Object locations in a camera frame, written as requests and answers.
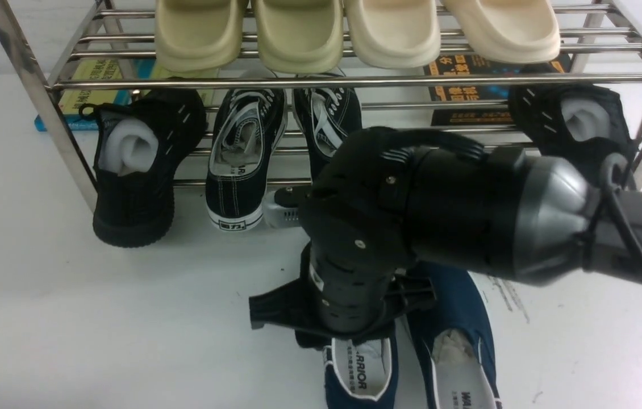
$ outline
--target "white floor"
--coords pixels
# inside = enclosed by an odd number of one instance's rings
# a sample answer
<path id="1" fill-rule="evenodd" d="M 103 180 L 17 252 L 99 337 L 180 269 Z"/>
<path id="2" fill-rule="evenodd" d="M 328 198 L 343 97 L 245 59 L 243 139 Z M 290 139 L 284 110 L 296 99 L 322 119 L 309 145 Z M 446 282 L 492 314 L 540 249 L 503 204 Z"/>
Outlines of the white floor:
<path id="1" fill-rule="evenodd" d="M 635 130 L 642 85 L 626 90 Z M 419 91 L 392 93 L 415 101 Z M 360 94 L 379 102 L 379 93 Z M 321 355 L 298 349 L 287 329 L 251 331 L 248 319 L 249 295 L 298 274 L 302 231 L 220 233 L 202 191 L 183 190 L 158 244 L 101 244 L 34 116 L 17 78 L 0 76 L 0 409 L 326 407 Z M 365 125 L 427 121 L 365 116 Z M 78 137 L 93 158 L 95 135 Z M 180 176 L 202 168 L 188 160 Z M 274 161 L 272 176 L 295 168 L 306 168 L 302 158 Z M 505 407 L 642 409 L 642 286 L 580 272 L 540 289 L 475 278 Z M 422 409 L 414 350 L 398 339 L 397 407 Z"/>

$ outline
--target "shoe rack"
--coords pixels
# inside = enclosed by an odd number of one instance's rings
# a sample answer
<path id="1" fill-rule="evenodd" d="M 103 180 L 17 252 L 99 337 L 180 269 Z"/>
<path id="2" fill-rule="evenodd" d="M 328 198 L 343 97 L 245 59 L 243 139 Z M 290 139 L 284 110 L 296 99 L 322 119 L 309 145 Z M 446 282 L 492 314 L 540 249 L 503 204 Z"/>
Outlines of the shoe rack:
<path id="1" fill-rule="evenodd" d="M 152 43 L 153 34 L 124 33 L 122 21 L 128 19 L 154 18 L 153 10 L 119 10 L 114 7 L 114 0 L 85 0 L 88 12 L 76 33 L 66 46 L 51 75 L 46 78 L 41 71 L 33 51 L 15 18 L 8 0 L 0 0 L 0 41 L 10 58 L 10 62 L 25 86 L 28 96 L 35 105 L 38 114 L 45 123 L 59 154 L 66 163 L 74 181 L 81 191 L 89 207 L 94 209 L 96 203 L 95 179 L 91 166 L 78 148 L 74 134 L 61 116 L 58 101 L 64 90 L 149 90 L 167 86 L 182 88 L 306 88 L 324 86 L 375 87 L 375 86 L 437 86 L 437 85 L 528 85 L 528 84 L 561 84 L 575 81 L 588 81 L 597 84 L 642 82 L 642 72 L 628 73 L 583 73 L 586 60 L 590 54 L 605 52 L 637 53 L 642 60 L 642 34 L 630 23 L 630 19 L 619 10 L 619 0 L 593 0 L 583 5 L 566 5 L 554 7 L 557 15 L 579 14 L 586 15 L 580 28 L 562 29 L 561 36 L 568 39 L 578 39 L 576 43 L 563 44 L 562 52 L 572 55 L 573 66 L 571 73 L 518 75 L 504 77 L 501 75 L 469 75 L 466 77 L 344 77 L 344 78 L 212 78 L 211 80 L 135 80 L 132 72 L 132 59 L 154 58 L 154 51 L 129 49 L 131 43 Z M 450 15 L 445 7 L 437 8 L 438 15 Z M 248 10 L 246 18 L 253 13 Z M 604 18 L 612 21 L 613 27 L 604 28 Z M 472 54 L 468 44 L 459 44 L 464 38 L 462 31 L 443 29 L 441 54 Z M 627 42 L 614 42 L 610 39 L 626 39 Z M 349 34 L 344 34 L 344 40 L 349 40 Z M 250 44 L 258 41 L 256 33 L 243 33 L 243 43 Z M 111 49 L 94 51 L 90 44 L 110 44 Z M 348 46 L 344 48 L 344 57 L 354 57 L 354 52 Z M 83 59 L 116 59 L 122 72 L 122 80 L 71 80 L 78 62 Z M 258 58 L 258 51 L 244 48 L 239 58 Z M 422 103 L 367 103 L 363 110 L 410 110 L 410 109 L 451 109 L 464 110 L 470 108 L 493 107 L 499 108 L 506 101 L 465 101 L 465 102 L 422 102 Z M 209 112 L 217 111 L 217 106 L 210 106 Z M 467 127 L 443 127 L 462 134 L 500 133 L 500 139 L 495 145 L 513 143 L 510 134 L 515 132 L 511 126 L 479 125 Z M 275 155 L 305 155 L 306 147 L 303 135 L 298 131 L 289 131 L 286 138 L 298 140 L 298 147 L 278 148 Z M 194 156 L 207 156 L 209 149 L 197 148 Z M 642 184 L 642 149 L 635 161 L 635 178 Z M 204 186 L 204 180 L 177 180 L 178 187 Z M 271 179 L 269 184 L 289 186 L 310 183 L 303 178 Z"/>

